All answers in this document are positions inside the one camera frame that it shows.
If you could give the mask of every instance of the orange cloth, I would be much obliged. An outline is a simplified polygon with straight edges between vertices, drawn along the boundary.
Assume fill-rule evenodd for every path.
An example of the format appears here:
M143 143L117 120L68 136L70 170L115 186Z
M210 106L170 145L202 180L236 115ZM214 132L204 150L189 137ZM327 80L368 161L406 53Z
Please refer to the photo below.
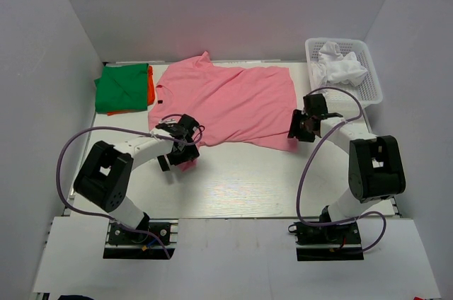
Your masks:
M153 82L153 67L150 65L148 66L148 105L154 103L154 99L156 95L154 93L154 82ZM130 113L135 110L121 110L121 111L111 111L107 112L107 115L116 115L116 114L123 114L123 113Z

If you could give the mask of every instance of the white cloth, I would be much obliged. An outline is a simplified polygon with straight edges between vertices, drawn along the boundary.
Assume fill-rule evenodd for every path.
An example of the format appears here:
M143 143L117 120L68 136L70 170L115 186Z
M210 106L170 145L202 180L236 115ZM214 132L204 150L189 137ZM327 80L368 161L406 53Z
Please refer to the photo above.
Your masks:
M368 74L354 52L343 56L335 42L326 42L319 50L318 62L311 63L311 72L317 87L327 82L359 86Z

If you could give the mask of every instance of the green cloth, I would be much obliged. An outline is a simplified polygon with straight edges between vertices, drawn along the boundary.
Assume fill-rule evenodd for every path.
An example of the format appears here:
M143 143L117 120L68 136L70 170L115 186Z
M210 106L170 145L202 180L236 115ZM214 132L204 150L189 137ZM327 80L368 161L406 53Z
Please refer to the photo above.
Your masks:
M148 64L104 67L94 83L97 113L148 107Z

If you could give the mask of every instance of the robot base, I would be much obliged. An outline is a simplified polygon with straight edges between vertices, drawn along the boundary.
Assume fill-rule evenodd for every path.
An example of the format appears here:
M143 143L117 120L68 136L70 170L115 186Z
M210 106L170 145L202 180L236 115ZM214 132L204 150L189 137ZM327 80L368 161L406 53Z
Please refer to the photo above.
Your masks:
M157 235L173 256L176 248L178 221L149 222L148 230ZM111 223L104 247L104 259L168 260L162 247L151 236L130 233Z
M312 227L296 222L288 228L295 234L297 261L363 260L357 223Z

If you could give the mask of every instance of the cable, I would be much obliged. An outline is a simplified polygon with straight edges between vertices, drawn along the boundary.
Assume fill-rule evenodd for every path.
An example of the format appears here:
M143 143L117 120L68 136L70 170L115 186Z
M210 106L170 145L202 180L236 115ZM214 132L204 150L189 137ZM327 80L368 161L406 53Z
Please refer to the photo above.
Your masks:
M154 245L154 243L156 242L156 239L154 239L153 241L151 241L150 243L147 244L147 248L150 248L152 245Z
M343 89L336 88L336 87L333 87L333 86L324 86L322 88L314 89L313 91L311 91L309 93L309 95L311 95L312 93L317 92L317 91L322 91L324 89L337 90L337 91L340 91L340 92L345 93L346 95L350 96L354 100L354 102L357 104L357 106L359 107L359 115L351 117L351 118L348 118L346 121L338 123L326 135L324 135L324 137L322 137L321 140L318 142L318 144L315 146L315 148L314 148L313 152L311 153L308 161L306 162L304 170L302 171L302 176L301 176L300 181L299 181L299 187L297 188L296 213L297 213L297 217L299 218L299 221L301 223L303 223L305 226L310 226L310 227L327 227L327 226L334 226L336 224L346 224L346 223L351 222L351 221L357 221L358 219L362 219L364 217L368 217L369 215L373 215L373 214L374 215L378 215L379 217L381 217L381 219L383 221L382 231L381 231L380 235L378 236L378 238L376 239L376 241L373 242L371 245L369 245L368 247L363 248L361 250L355 250L354 251L354 253L363 253L363 252L366 252L367 250L370 250L371 248L375 247L376 244L378 244L378 242L380 242L380 240L382 239L382 237L385 234L385 231L386 231L386 228L387 228L387 221L386 221L385 216L382 213L376 212L376 211L370 211L370 212L366 212L366 213L364 213L364 214L362 214L362 215L360 215L358 217L351 217L349 219L343 219L343 220L338 220L338 221L332 221L332 222L309 222L309 221L305 221L302 218L302 215L301 215L301 212L300 212L300 197L302 195L302 187L304 185L304 181L305 181L306 174L308 173L308 169L310 168L311 162L313 161L315 155L318 153L319 149L321 148L323 143L327 140L327 138L329 138L337 129L341 128L347 122L352 122L354 120L358 120L359 118L361 118L363 116L363 108L360 105L359 100L353 94L351 94L351 93L349 93L349 92L347 92L347 91L345 91Z
M331 251L332 253L334 252L338 252L341 248L343 248L346 244L346 236L343 238L343 242L341 243L340 247L338 248L331 248L329 249L329 251Z
M194 140L194 141L197 140L198 137L200 137L200 139L201 139L201 136L203 136L203 132L204 132L205 129L206 129L206 127L205 127L204 125L200 125L200 126L198 127L198 134L197 134L197 136L194 137L193 140Z
M183 116L183 114L170 114L170 115L163 117L161 119L161 121L166 120L167 118L170 118L170 117L182 117L182 116Z
M79 213L79 214L82 214L82 215L89 215L89 216L92 216L92 217L103 217L103 218L106 218L106 219L109 219L109 220L115 221L115 222L118 222L118 221L115 218L111 217L110 215L102 214L102 213L95 213L95 212L87 212L87 211L84 211L84 210L81 210L81 209L78 209L78 208L74 207L72 204L70 204L66 200L66 198L63 195L63 191L62 191L61 170L62 170L62 163L63 163L63 158L64 158L64 154L66 153L66 150L68 149L69 145L71 145L71 143L75 139L77 139L78 137L80 137L81 135L83 135L83 134L85 134L87 132L93 132L93 131L96 131L96 130L113 130L113 131L116 131L116 132L126 132L126 133L129 133L129 134L136 134L136 135L141 135L141 136L145 136L145 137L156 137L157 139L167 139L169 141L182 143L182 144L185 144L187 146L192 146L192 145L197 144L199 141L201 141L201 138L202 138L202 132L201 132L199 139L197 139L197 140L195 140L193 142L186 142L186 141L181 141L180 139L174 139L173 137L162 136L162 135L159 135L159 134L151 135L148 132L138 132L137 130L123 129L123 128L117 128L117 127L90 127L90 128L81 130L80 132L78 132L74 136L72 136L64 144L64 146L63 146L63 148L60 151L59 156L58 156L57 171L55 173L55 182L56 182L56 185L57 185L57 192L58 192L59 199L63 202L63 204L64 204L64 206L66 208L69 208L73 212L76 212L76 213ZM156 241L159 243L159 245L162 246L162 248L164 249L165 254L167 255L167 258L170 260L170 254L168 254L168 251L167 251L164 243L154 233L151 233L149 231L140 231L138 229L132 229L132 228L127 227L124 224L121 224L119 222L118 222L118 226L120 228L122 228L122 229L124 229L126 231L130 231L132 233L145 234L145 235L152 236L154 239L156 239Z

